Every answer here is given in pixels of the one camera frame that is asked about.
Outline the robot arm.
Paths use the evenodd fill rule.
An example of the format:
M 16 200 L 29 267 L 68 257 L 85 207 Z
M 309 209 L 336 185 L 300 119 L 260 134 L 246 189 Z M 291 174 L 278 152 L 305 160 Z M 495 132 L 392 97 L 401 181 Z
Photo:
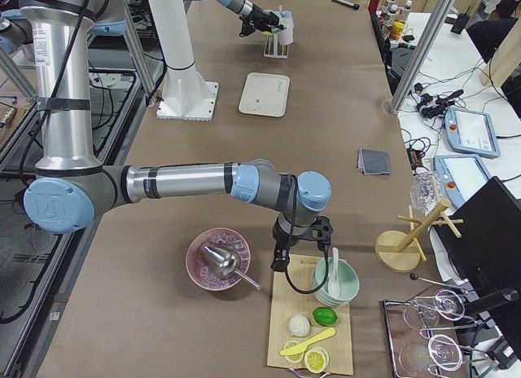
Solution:
M 247 37 L 255 31 L 268 35 L 282 32 L 287 26 L 282 17 L 273 11 L 266 11 L 249 0 L 217 0 L 223 7 L 239 16 L 242 21 L 240 37 Z
M 68 234 L 123 204 L 169 196 L 229 194 L 273 209 L 273 270 L 283 272 L 290 249 L 313 241 L 331 246 L 332 228 L 322 215 L 331 185 L 320 173 L 280 174 L 265 160 L 183 164 L 175 134 L 160 134 L 144 147 L 172 165 L 106 166 L 94 154 L 86 34 L 105 24 L 122 33 L 125 0 L 19 0 L 32 26 L 43 155 L 24 193 L 24 209 L 42 229 Z

